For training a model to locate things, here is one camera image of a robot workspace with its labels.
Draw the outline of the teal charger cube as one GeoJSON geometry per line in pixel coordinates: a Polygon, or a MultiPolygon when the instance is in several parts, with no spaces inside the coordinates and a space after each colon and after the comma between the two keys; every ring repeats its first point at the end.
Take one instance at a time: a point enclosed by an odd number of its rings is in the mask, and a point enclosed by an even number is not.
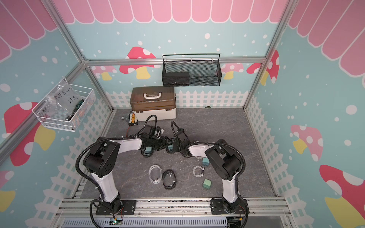
{"type": "Polygon", "coordinates": [[[208,159],[208,158],[206,158],[206,157],[204,157],[204,158],[202,159],[202,165],[203,165],[203,166],[208,166],[209,164],[210,164],[209,159],[208,159]]]}

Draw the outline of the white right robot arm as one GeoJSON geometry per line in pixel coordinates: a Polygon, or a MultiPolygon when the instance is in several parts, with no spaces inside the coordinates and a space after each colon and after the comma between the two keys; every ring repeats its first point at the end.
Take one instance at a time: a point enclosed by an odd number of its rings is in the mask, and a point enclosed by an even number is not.
{"type": "Polygon", "coordinates": [[[238,179],[246,168],[243,155],[225,140],[216,142],[192,142],[184,130],[174,132],[173,149],[184,157],[207,158],[222,179],[223,201],[230,207],[242,201],[238,190],[238,179]]]}

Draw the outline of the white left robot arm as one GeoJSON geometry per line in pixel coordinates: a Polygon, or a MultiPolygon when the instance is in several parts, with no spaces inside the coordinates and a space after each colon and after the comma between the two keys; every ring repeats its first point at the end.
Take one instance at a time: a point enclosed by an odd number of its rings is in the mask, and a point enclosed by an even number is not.
{"type": "Polygon", "coordinates": [[[165,147],[162,134],[160,127],[147,125],[129,137],[100,137],[78,156],[76,171],[95,185],[102,202],[112,203],[119,195],[112,174],[118,155],[141,150],[150,156],[165,147]]]}

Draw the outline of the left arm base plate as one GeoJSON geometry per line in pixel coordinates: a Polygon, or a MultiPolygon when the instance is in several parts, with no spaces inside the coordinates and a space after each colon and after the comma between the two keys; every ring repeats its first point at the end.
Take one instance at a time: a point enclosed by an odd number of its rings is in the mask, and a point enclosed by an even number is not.
{"type": "Polygon", "coordinates": [[[98,204],[96,215],[134,215],[136,200],[115,199],[113,202],[101,202],[98,204]]]}

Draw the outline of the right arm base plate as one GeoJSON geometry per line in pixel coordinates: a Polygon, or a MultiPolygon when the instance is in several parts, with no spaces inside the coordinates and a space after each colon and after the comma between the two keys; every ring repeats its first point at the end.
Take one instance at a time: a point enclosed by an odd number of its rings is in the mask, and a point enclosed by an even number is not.
{"type": "Polygon", "coordinates": [[[245,199],[237,199],[233,203],[229,203],[226,199],[210,199],[211,213],[213,215],[246,215],[249,214],[248,202],[245,199]]]}

